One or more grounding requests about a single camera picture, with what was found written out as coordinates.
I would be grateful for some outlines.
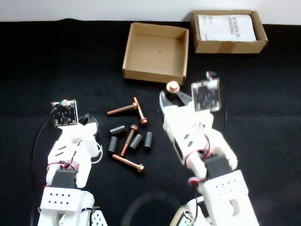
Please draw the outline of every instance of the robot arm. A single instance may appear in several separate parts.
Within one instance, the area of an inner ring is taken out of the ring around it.
[[[235,170],[237,157],[222,134],[212,128],[213,115],[210,110],[220,106],[214,99],[217,96],[216,86],[212,86],[212,92],[204,92],[200,90],[204,87],[198,84],[199,94],[204,99],[198,99],[197,103],[196,97],[189,98],[179,90],[171,95],[168,86],[167,92],[162,91],[159,98],[164,115],[163,128],[182,165],[195,174],[196,177],[191,178],[190,182],[194,182],[203,195],[196,199],[197,202],[191,200],[186,206],[191,225],[258,226],[242,173]],[[175,97],[184,99],[184,104],[173,105],[171,100]],[[201,211],[200,203],[205,204],[207,216]]]
[[[99,162],[103,155],[102,146],[94,137],[97,125],[78,123],[75,100],[63,103],[64,109],[54,115],[55,125],[62,134],[48,155],[47,186],[38,226],[107,226],[100,210],[92,213],[93,195],[78,189],[86,186],[91,164]]]

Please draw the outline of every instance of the white wall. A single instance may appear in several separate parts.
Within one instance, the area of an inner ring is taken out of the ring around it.
[[[193,9],[252,9],[264,24],[300,24],[301,0],[0,0],[0,21],[182,21]]]

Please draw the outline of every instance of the black cloth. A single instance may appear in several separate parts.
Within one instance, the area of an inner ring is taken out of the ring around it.
[[[127,152],[128,159],[145,165],[144,174],[118,164],[106,151],[102,161],[92,166],[85,189],[94,195],[109,225],[127,222],[132,213],[130,225],[169,225],[180,205],[194,197],[187,184],[192,173],[180,164],[162,128],[158,95],[165,85],[122,77],[129,27],[130,22],[75,20],[0,23],[0,225],[29,224],[34,137],[51,110],[50,102],[65,98],[77,100],[79,115],[90,113],[98,119],[104,150],[111,128],[139,123],[137,115],[107,117],[108,110],[131,104],[137,96],[149,118],[140,132],[153,132],[152,149]],[[269,43],[259,55],[195,54],[190,40],[182,91],[190,94],[190,84],[204,79],[205,71],[218,73],[223,108],[214,113],[214,127],[238,157],[260,225],[297,226],[301,222],[301,30],[264,28]],[[50,132],[49,128],[42,132],[34,157],[40,188],[36,207],[45,184]],[[124,141],[125,137],[119,140],[118,150]]]

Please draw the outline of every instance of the copper bolt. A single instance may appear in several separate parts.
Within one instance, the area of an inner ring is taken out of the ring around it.
[[[121,152],[121,156],[124,156],[124,154],[126,153],[126,150],[127,150],[127,147],[128,145],[130,144],[133,136],[134,136],[134,133],[138,130],[138,126],[136,125],[131,125],[131,131],[130,131],[130,134],[128,135],[127,137],[127,140],[126,140],[126,143],[124,144],[123,146],[123,149],[122,149],[122,152]]]
[[[166,85],[166,90],[170,93],[177,93],[180,91],[180,86],[179,83],[177,81],[170,81],[167,85]]]
[[[131,105],[109,111],[109,112],[107,112],[107,115],[112,115],[112,114],[116,114],[116,113],[124,112],[124,111],[128,111],[128,110],[136,110],[137,108],[138,108],[137,103],[133,102]]]
[[[115,154],[113,154],[112,157],[113,157],[114,159],[117,159],[117,160],[119,160],[119,161],[125,163],[126,165],[135,167],[135,168],[137,169],[138,172],[143,172],[143,171],[144,171],[144,166],[143,166],[141,163],[140,163],[140,165],[138,165],[138,164],[136,164],[136,163],[133,163],[132,161],[129,161],[129,160],[127,160],[127,159],[125,159],[125,158],[122,158],[122,157],[120,157],[120,156],[118,156],[118,155],[115,155]]]
[[[138,107],[138,113],[139,113],[139,116],[140,116],[140,123],[141,123],[141,125],[147,125],[148,119],[144,117],[143,112],[141,110],[141,107],[139,105],[137,97],[134,97],[133,100],[134,100],[134,103],[136,103],[137,107]]]

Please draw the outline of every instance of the open cardboard box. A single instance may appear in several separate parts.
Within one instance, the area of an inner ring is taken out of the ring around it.
[[[188,41],[185,28],[132,23],[122,67],[124,78],[183,84]]]
[[[256,41],[209,41],[200,39],[198,25],[198,15],[250,15]],[[193,45],[196,53],[260,53],[267,45],[268,38],[256,11],[250,10],[210,10],[194,11],[191,29],[193,35]]]

